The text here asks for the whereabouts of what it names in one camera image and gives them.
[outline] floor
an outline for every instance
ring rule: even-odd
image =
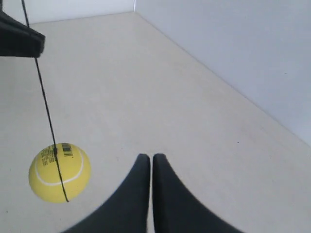
[[[52,143],[40,85],[33,59],[0,58],[0,232],[72,226],[109,198],[139,153],[157,152],[237,228],[310,232],[311,148],[140,16],[34,28],[47,36],[39,62],[56,140],[86,151],[92,177],[70,203],[33,194],[29,166]]]

